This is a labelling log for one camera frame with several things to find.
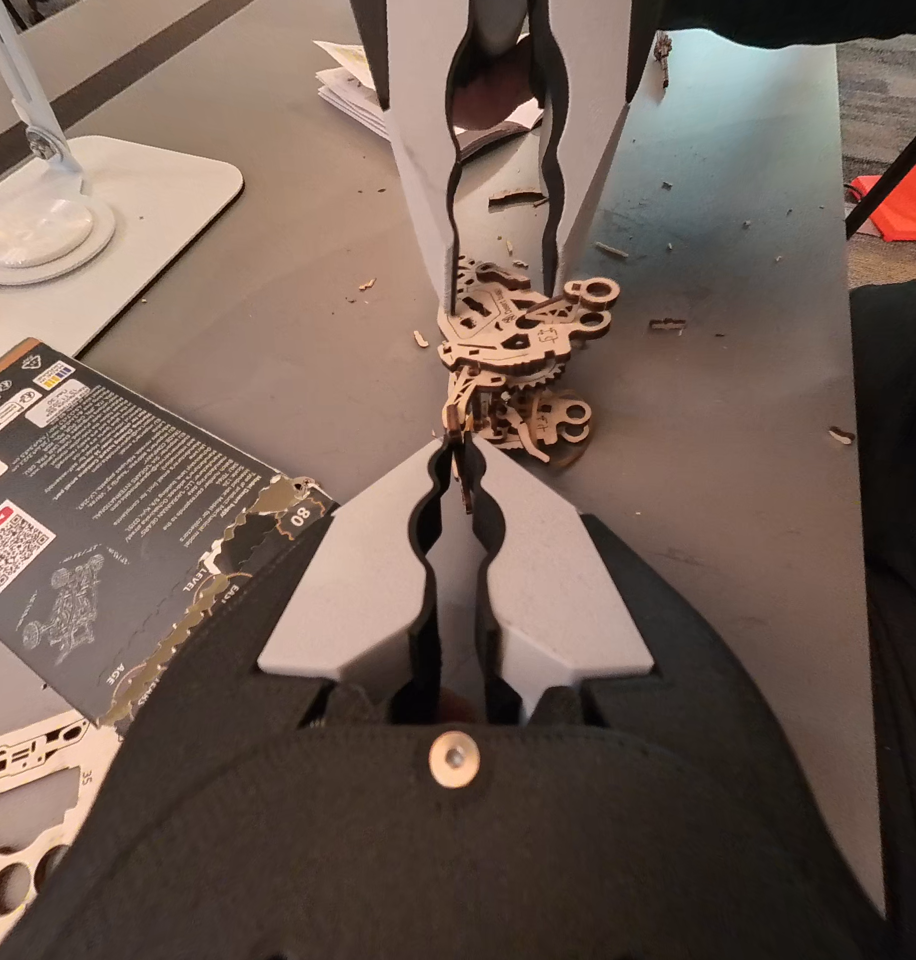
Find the black model kit box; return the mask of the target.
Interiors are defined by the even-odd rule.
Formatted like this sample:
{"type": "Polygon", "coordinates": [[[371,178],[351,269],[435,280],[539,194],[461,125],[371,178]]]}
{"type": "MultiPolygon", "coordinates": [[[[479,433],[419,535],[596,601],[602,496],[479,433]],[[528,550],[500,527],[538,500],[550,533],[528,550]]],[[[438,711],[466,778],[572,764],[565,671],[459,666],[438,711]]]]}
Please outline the black model kit box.
{"type": "Polygon", "coordinates": [[[0,357],[0,642],[100,726],[335,508],[44,342],[0,357]]]}

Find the white document stand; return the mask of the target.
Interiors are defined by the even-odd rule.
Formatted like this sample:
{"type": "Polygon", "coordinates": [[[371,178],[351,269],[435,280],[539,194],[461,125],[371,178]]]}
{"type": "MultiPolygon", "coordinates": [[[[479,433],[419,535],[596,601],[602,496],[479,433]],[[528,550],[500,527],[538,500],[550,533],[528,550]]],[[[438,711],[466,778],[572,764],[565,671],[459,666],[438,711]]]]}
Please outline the white document stand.
{"type": "Polygon", "coordinates": [[[241,193],[231,164],[68,139],[0,2],[0,74],[30,157],[0,177],[0,356],[32,337],[76,355],[241,193]]]}

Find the wooden model frame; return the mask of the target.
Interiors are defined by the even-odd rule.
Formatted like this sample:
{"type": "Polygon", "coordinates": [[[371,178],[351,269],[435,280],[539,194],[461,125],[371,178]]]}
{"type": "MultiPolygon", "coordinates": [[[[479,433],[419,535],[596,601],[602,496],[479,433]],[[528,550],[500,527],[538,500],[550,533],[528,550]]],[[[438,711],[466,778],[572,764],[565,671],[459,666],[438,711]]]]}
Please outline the wooden model frame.
{"type": "MultiPolygon", "coordinates": [[[[571,354],[589,341],[575,343],[571,354]]],[[[563,375],[542,388],[511,393],[505,389],[506,373],[476,366],[447,371],[441,418],[448,443],[457,449],[453,473],[467,513],[472,511],[473,481],[464,450],[470,437],[506,452],[523,451],[555,467],[567,466],[583,454],[593,433],[594,414],[574,390],[555,386],[563,375]]]]}

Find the punched wooden parts sheet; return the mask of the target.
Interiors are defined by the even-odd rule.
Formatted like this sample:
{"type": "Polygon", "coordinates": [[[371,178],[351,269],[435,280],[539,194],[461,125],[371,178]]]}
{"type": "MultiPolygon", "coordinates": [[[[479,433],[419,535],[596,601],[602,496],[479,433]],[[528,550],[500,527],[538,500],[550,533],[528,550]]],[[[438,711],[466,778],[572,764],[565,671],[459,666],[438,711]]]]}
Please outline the punched wooden parts sheet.
{"type": "Polygon", "coordinates": [[[0,945],[79,833],[120,742],[74,710],[0,734],[0,945]]]}

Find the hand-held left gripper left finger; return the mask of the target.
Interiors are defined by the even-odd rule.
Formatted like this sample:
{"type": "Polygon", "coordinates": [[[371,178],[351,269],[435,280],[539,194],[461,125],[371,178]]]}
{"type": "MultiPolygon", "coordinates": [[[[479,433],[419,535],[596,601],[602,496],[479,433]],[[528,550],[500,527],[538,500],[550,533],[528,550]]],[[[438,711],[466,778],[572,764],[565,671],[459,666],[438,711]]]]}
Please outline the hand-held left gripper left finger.
{"type": "Polygon", "coordinates": [[[441,534],[448,443],[433,440],[335,510],[257,665],[437,707],[441,649],[428,553],[441,534]]]}

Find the black metal pole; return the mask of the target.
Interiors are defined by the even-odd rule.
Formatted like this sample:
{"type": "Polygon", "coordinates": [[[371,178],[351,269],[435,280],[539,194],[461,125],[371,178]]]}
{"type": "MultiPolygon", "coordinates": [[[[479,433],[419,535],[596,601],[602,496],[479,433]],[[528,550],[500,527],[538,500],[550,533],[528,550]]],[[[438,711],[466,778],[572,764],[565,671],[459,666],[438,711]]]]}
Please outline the black metal pole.
{"type": "Polygon", "coordinates": [[[878,176],[867,175],[857,177],[848,186],[848,189],[858,198],[857,205],[848,212],[845,230],[848,239],[848,229],[856,229],[865,222],[883,198],[898,185],[908,172],[916,165],[916,136],[903,149],[887,170],[878,176]]]}

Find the orange floor object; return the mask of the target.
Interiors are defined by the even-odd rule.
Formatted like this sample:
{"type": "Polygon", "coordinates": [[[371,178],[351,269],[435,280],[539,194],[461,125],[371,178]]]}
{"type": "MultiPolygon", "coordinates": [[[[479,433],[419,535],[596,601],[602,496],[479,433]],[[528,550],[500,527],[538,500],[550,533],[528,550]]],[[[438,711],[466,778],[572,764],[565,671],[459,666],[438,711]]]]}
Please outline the orange floor object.
{"type": "Polygon", "coordinates": [[[883,198],[868,219],[854,233],[877,234],[886,242],[916,242],[916,165],[883,198]]]}

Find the person's right hand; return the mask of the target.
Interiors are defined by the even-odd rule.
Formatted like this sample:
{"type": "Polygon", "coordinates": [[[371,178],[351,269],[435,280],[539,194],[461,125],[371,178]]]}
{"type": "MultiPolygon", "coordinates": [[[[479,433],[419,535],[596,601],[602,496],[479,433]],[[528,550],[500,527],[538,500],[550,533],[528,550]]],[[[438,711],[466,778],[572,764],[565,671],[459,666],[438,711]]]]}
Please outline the person's right hand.
{"type": "Polygon", "coordinates": [[[455,86],[451,122],[467,130],[486,130],[504,123],[524,103],[536,98],[533,82],[533,40],[522,37],[515,46],[476,66],[464,83],[455,86]]]}

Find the folded instruction booklet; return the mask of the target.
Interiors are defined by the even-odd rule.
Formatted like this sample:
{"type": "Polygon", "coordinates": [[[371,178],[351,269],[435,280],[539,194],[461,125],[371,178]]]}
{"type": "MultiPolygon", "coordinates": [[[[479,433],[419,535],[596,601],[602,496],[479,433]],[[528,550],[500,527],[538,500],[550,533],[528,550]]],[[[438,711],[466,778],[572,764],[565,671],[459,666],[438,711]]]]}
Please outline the folded instruction booklet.
{"type": "MultiPolygon", "coordinates": [[[[367,56],[361,44],[315,40],[314,44],[328,54],[336,66],[316,73],[320,82],[318,95],[340,112],[358,121],[387,141],[390,135],[378,102],[367,56]]],[[[511,138],[522,136],[539,126],[543,109],[536,99],[519,106],[501,124],[487,129],[454,127],[463,162],[511,138]]]]}

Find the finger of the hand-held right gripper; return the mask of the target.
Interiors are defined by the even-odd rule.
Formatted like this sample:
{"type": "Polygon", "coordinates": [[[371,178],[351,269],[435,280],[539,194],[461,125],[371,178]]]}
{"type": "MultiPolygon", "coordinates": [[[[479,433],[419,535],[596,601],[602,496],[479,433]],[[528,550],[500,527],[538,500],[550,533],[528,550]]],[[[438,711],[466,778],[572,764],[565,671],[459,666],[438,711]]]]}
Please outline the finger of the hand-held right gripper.
{"type": "Polygon", "coordinates": [[[539,173],[549,202],[541,241],[545,294],[563,290],[583,255],[630,110],[631,1],[532,3],[544,85],[539,173]]]}
{"type": "Polygon", "coordinates": [[[387,125],[417,243],[440,305],[454,310],[460,178],[451,122],[454,63],[470,32],[466,1],[389,1],[387,125]]]}

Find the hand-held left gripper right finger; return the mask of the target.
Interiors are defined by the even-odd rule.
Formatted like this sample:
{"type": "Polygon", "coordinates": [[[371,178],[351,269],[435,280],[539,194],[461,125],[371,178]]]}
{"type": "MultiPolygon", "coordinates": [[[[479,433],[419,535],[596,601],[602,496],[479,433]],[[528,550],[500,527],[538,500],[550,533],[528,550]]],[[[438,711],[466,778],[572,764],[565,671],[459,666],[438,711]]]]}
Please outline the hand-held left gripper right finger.
{"type": "Polygon", "coordinates": [[[655,660],[584,515],[488,442],[468,453],[497,678],[536,707],[551,688],[650,674],[655,660]]]}

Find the wooden body plate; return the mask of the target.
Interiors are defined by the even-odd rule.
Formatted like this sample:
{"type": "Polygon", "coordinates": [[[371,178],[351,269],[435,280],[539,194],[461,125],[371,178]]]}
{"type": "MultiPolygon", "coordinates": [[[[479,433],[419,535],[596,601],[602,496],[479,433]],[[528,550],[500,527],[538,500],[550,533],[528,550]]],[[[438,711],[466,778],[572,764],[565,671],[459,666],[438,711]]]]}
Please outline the wooden body plate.
{"type": "Polygon", "coordinates": [[[474,366],[529,375],[564,363],[576,343],[601,338],[621,288],[607,277],[574,279],[545,296],[523,273],[460,255],[454,312],[441,309],[438,354],[450,371],[474,366]]]}

